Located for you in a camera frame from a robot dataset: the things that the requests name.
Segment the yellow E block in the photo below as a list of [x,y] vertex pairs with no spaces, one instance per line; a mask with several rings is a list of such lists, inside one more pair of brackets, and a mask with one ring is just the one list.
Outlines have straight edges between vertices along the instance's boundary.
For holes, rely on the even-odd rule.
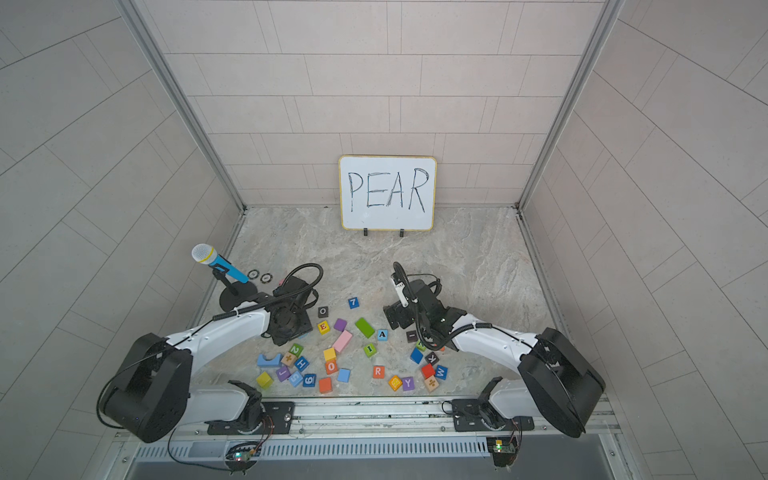
[[331,328],[327,321],[322,321],[317,325],[318,331],[321,335],[325,335],[330,332]]

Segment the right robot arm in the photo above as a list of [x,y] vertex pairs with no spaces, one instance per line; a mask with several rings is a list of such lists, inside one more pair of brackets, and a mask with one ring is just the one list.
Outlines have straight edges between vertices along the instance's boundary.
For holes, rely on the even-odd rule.
[[438,299],[442,283],[409,275],[398,262],[391,282],[398,301],[383,309],[390,326],[415,327],[425,349],[449,348],[476,354],[515,370],[517,380],[495,377],[469,407],[452,405],[452,416],[487,431],[519,427],[519,418],[540,414],[562,434],[578,438],[606,384],[596,369],[559,330],[523,333],[482,321]]

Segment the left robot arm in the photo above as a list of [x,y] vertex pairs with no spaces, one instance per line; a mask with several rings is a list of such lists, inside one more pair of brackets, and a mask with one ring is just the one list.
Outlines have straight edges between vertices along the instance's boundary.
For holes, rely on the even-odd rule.
[[269,338],[283,345],[309,332],[307,311],[318,297],[315,283],[289,275],[272,294],[257,292],[200,327],[166,337],[141,336],[102,387],[96,401],[99,420],[145,443],[162,439],[181,424],[205,423],[215,434],[256,431],[266,421],[255,387],[240,380],[194,387],[192,377],[249,339]]

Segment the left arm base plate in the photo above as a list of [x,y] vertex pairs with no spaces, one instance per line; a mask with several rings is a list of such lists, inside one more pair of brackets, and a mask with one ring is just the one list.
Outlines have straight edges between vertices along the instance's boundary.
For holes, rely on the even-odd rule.
[[232,435],[285,435],[290,432],[296,404],[289,401],[261,402],[247,406],[235,420],[207,422],[207,434]]

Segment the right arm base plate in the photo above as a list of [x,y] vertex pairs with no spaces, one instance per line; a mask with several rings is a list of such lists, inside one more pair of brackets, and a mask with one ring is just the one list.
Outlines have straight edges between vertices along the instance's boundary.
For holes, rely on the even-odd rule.
[[505,418],[486,401],[454,399],[449,404],[448,415],[456,432],[527,432],[535,429],[532,417]]

